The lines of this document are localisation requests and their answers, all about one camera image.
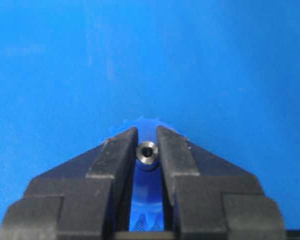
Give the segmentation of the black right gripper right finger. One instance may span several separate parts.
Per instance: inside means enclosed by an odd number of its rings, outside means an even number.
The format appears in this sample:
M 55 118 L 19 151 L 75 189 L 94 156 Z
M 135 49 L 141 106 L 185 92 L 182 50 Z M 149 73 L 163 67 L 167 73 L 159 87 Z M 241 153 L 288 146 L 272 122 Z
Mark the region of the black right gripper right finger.
M 258 178 L 163 126 L 156 129 L 172 229 L 181 240 L 283 240 L 277 203 Z

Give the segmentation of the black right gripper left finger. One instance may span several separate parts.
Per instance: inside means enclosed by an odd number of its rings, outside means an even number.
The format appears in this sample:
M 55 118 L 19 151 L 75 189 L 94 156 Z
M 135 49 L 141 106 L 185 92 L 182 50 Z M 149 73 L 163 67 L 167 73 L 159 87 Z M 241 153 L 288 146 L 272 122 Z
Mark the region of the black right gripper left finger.
M 129 221 L 135 127 L 33 178 L 5 213 L 1 240 L 103 240 Z

